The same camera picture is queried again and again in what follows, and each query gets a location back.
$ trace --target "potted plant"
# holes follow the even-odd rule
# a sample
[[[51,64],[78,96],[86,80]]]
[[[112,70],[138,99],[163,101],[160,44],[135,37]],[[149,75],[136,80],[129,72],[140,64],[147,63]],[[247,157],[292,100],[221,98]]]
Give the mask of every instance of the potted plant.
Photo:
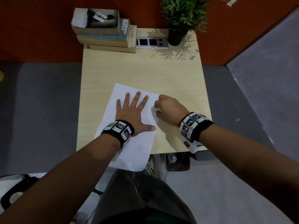
[[[206,8],[210,0],[162,0],[162,13],[168,24],[168,43],[177,46],[188,31],[206,32]]]

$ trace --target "book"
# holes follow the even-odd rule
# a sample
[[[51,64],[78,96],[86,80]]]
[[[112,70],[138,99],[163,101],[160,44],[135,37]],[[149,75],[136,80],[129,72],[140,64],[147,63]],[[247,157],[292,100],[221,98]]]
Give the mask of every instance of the book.
[[[75,8],[71,25],[76,34],[118,35],[119,11]]]
[[[102,46],[129,46],[129,19],[120,18],[118,25],[119,35],[77,35],[81,44],[92,44]]]
[[[100,45],[88,44],[88,48],[96,49],[96,50],[103,50],[103,51],[136,53],[136,37],[137,37],[137,26],[130,25],[128,47],[100,46]]]

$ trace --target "wristband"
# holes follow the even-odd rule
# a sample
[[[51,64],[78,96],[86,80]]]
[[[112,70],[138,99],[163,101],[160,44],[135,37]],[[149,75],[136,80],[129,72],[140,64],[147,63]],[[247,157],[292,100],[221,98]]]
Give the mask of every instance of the wristband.
[[[200,133],[214,124],[206,116],[191,112],[186,115],[179,124],[181,134],[187,138],[191,143],[199,139]]]
[[[125,120],[115,120],[114,122],[108,124],[101,134],[107,133],[111,136],[117,138],[119,142],[121,143],[121,147],[117,154],[113,157],[112,161],[116,161],[122,150],[125,148],[129,140],[131,139],[131,136],[134,134],[135,130],[132,124]]]

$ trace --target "desk surface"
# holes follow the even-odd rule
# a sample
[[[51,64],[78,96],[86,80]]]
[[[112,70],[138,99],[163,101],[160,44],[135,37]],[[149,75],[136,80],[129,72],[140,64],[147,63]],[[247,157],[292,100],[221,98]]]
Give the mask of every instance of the desk surface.
[[[165,36],[167,30],[139,29],[137,36]],[[196,34],[179,46],[137,49],[136,54],[83,51],[77,150],[93,140],[115,83],[177,98],[190,111],[211,118]],[[177,128],[159,120],[152,154],[188,151]]]

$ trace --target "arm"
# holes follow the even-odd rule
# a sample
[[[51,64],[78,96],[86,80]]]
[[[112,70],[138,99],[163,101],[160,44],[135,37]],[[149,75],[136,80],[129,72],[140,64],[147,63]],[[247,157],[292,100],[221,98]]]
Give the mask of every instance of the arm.
[[[160,95],[157,117],[178,126],[188,109],[176,99]],[[249,138],[215,124],[202,131],[199,142],[235,175],[271,201],[293,222],[299,222],[299,164]]]
[[[148,97],[136,107],[140,92],[129,106],[126,94],[123,108],[117,100],[115,119],[126,120],[140,132],[155,130],[141,122],[141,111]],[[102,134],[62,161],[0,215],[0,223],[69,223],[102,177],[120,142]]]

